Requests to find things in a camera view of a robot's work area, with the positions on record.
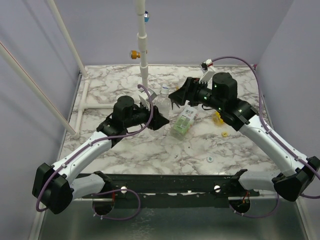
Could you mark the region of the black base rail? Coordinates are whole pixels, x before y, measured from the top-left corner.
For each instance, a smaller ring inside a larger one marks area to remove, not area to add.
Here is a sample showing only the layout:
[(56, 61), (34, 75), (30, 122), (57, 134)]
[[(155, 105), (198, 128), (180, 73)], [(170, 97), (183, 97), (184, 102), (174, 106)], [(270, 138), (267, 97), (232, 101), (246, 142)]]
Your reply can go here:
[(106, 200), (110, 190), (127, 187), (136, 192), (142, 208), (228, 208), (229, 198), (240, 200), (245, 195), (259, 196), (239, 183), (240, 170), (235, 175), (159, 175), (106, 174), (106, 185), (101, 195), (89, 193), (85, 199)]

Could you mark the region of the blue cap on pipe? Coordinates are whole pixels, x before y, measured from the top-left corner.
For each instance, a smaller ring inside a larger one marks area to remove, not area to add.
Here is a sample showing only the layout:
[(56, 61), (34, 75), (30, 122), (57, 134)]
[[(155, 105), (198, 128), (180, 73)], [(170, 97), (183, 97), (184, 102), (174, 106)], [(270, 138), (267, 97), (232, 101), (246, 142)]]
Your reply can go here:
[(147, 23), (150, 19), (150, 15), (148, 11), (144, 12), (144, 22)]

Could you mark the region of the clear plastic bottle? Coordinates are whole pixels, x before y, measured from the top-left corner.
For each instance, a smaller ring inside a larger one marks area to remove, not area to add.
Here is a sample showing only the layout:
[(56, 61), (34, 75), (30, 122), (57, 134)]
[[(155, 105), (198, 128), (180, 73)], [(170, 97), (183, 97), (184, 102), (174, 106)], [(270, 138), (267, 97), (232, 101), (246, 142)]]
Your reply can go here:
[(160, 91), (159, 95), (156, 97), (155, 105), (158, 107), (159, 112), (166, 118), (169, 116), (171, 101), (168, 98), (168, 91)]

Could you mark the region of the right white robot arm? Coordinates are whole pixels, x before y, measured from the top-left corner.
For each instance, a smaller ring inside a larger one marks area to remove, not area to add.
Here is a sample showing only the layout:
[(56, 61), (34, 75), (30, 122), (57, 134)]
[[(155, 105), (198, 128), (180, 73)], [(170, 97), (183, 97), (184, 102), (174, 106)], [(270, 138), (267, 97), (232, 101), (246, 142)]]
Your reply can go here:
[(241, 196), (247, 190), (278, 193), (294, 202), (313, 181), (320, 160), (295, 150), (279, 134), (268, 127), (258, 111), (247, 101), (238, 98), (238, 83), (227, 72), (212, 77), (212, 87), (199, 78), (189, 77), (182, 87), (169, 94), (176, 105), (204, 105), (216, 110), (223, 122), (253, 141), (276, 164), (278, 171), (253, 172), (246, 170), (230, 183), (230, 191)]

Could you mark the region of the yellow drink bottle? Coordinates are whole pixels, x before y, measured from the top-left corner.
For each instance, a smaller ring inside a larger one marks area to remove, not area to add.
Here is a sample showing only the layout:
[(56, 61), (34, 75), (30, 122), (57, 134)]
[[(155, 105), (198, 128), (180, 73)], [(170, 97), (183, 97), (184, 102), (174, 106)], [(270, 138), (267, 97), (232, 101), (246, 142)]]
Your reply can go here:
[(215, 125), (217, 126), (222, 126), (224, 125), (224, 121), (222, 120), (221, 118), (221, 115), (219, 112), (215, 111), (213, 114), (212, 114), (212, 121)]

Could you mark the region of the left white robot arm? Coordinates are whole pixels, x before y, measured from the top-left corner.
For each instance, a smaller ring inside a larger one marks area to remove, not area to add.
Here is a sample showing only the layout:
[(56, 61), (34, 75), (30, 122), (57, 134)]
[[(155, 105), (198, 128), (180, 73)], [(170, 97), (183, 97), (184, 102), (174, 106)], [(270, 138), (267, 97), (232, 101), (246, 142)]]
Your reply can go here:
[(128, 128), (143, 125), (157, 131), (169, 122), (157, 106), (136, 105), (132, 97), (121, 96), (113, 112), (86, 142), (54, 164), (43, 163), (37, 168), (32, 188), (32, 195), (37, 199), (36, 210), (42, 212), (40, 204), (44, 204), (46, 210), (59, 214), (75, 199), (91, 194), (107, 197), (111, 191), (110, 179), (101, 172), (79, 178), (81, 171), (123, 138), (135, 135), (128, 133)]

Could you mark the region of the green label bottle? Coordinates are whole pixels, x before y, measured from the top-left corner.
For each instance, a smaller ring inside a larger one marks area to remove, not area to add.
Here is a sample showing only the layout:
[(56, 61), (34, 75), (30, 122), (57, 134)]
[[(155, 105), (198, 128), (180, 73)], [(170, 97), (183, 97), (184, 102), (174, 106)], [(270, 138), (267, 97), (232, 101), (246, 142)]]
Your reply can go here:
[(182, 140), (187, 132), (190, 130), (198, 116), (198, 109), (187, 105), (183, 111), (178, 115), (176, 122), (170, 130), (170, 134), (178, 139)]

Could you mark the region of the left diagonal white pipe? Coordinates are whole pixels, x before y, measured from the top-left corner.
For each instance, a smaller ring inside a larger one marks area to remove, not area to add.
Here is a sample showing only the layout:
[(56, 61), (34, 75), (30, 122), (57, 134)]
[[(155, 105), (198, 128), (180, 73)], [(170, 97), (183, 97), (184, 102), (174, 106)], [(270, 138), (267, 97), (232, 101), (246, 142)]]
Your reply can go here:
[(80, 135), (69, 124), (69, 122), (58, 111), (55, 105), (43, 93), (35, 81), (24, 70), (19, 62), (14, 58), (10, 51), (0, 43), (0, 55), (6, 63), (13, 69), (13, 71), (21, 78), (21, 80), (31, 89), (37, 98), (45, 105), (45, 107), (56, 117), (56, 119), (64, 126), (64, 128), (71, 134), (72, 137), (78, 138)]

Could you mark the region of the white green bottle cap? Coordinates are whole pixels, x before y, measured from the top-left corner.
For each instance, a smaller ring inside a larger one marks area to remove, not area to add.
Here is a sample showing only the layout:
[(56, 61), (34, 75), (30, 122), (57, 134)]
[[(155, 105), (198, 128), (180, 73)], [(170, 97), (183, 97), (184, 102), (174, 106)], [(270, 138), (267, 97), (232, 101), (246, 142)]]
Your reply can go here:
[(206, 159), (209, 163), (212, 163), (213, 162), (213, 158), (211, 156), (208, 156), (207, 159)]

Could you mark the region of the white pvc pipe frame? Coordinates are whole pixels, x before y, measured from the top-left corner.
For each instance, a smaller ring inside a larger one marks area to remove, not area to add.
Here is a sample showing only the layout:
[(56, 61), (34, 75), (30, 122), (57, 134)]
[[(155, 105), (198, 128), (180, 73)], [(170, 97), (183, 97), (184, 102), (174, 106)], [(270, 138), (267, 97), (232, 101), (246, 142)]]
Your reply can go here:
[[(87, 93), (90, 86), (90, 79), (88, 77), (87, 71), (85, 70), (85, 67), (81, 61), (81, 58), (78, 54), (78, 51), (69, 35), (69, 32), (66, 28), (66, 25), (61, 17), (61, 14), (53, 0), (48, 1), (49, 8), (51, 12), (53, 13), (53, 16), (57, 22), (58, 28), (61, 31), (68, 48), (70, 49), (78, 67), (80, 70), (80, 73), (85, 79), (84, 87), (82, 96), (80, 99), (80, 103), (78, 106), (78, 113), (75, 123), (75, 131), (79, 133), (80, 135), (80, 129), (81, 129), (81, 122), (82, 122), (82, 116), (85, 111), (85, 109), (89, 109), (90, 107), (86, 103), (87, 99)], [(146, 33), (146, 23), (144, 19), (144, 13), (146, 11), (146, 2), (144, 0), (135, 0), (134, 1), (134, 7), (135, 7), (135, 13), (137, 15), (137, 23), (138, 23), (138, 33), (137, 33), (137, 43), (138, 43), (138, 52), (141, 52), (142, 56), (140, 58), (140, 76), (142, 79), (142, 85), (144, 87), (148, 87), (148, 74), (149, 74), (149, 66), (147, 61), (147, 42), (148, 37)]]

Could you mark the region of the white blue bottle cap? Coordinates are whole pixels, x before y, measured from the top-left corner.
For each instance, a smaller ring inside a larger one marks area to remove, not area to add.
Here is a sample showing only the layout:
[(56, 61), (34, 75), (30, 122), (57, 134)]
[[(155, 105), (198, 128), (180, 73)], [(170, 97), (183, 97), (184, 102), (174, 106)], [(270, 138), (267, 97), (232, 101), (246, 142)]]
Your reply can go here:
[(169, 87), (168, 87), (168, 86), (162, 86), (161, 90), (162, 90), (162, 91), (168, 91), (168, 90), (169, 90)]

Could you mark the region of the yellow cap on pipe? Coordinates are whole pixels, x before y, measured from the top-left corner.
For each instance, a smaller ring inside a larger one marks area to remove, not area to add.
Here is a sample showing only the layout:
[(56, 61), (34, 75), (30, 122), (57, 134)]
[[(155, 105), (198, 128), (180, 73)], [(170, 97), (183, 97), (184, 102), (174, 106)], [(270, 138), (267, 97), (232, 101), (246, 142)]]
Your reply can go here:
[(136, 59), (140, 59), (142, 56), (142, 53), (137, 51), (137, 50), (131, 50), (129, 52), (129, 57), (132, 59), (132, 60), (136, 60)]

